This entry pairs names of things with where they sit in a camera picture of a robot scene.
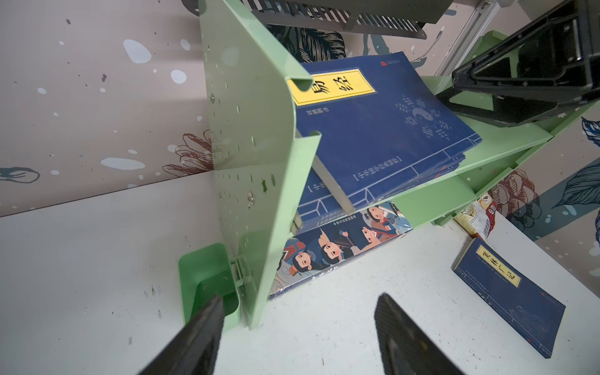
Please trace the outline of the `colourful cartoon cover book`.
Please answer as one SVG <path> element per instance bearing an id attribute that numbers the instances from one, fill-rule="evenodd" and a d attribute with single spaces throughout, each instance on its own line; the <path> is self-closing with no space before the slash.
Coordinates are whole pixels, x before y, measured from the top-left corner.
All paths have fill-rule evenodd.
<path id="1" fill-rule="evenodd" d="M 268 299 L 412 231 L 393 202 L 383 202 L 287 240 Z"/>

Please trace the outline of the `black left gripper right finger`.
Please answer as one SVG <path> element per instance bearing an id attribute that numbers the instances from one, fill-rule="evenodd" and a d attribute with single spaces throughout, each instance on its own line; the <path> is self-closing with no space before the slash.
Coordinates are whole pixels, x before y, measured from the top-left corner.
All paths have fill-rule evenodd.
<path id="1" fill-rule="evenodd" d="M 462 373 L 389 294 L 379 296 L 374 320 L 385 374 Z"/>

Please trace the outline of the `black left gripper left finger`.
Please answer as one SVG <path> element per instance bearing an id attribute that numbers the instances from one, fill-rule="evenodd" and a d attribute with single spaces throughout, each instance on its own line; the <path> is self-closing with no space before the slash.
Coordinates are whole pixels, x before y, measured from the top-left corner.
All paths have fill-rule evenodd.
<path id="1" fill-rule="evenodd" d="M 214 296 L 140 375 L 212 375 L 223 333 L 223 298 Z"/>

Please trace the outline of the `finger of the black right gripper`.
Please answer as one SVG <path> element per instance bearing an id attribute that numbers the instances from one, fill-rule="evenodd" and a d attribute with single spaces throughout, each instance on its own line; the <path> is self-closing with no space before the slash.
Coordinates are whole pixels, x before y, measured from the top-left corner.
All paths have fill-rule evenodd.
<path id="1" fill-rule="evenodd" d="M 564 1 L 452 72 L 437 98 L 510 128 L 599 100 L 599 3 Z"/>

